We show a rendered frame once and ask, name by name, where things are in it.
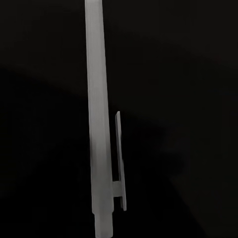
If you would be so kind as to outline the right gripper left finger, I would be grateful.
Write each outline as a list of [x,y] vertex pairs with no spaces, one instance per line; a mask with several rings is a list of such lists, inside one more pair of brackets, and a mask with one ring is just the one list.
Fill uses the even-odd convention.
[[0,198],[0,238],[64,238],[83,152],[67,136]]

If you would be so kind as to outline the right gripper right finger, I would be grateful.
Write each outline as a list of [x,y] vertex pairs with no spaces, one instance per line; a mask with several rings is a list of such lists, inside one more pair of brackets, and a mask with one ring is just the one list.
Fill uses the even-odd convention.
[[[138,167],[155,221],[144,219]],[[208,238],[144,141],[124,133],[128,238]]]

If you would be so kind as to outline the pen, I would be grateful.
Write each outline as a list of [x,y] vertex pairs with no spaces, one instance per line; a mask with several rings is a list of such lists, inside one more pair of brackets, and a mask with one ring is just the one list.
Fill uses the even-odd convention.
[[113,181],[102,0],[85,0],[92,213],[95,237],[113,237],[114,197],[126,211],[120,112],[115,116],[119,181]]

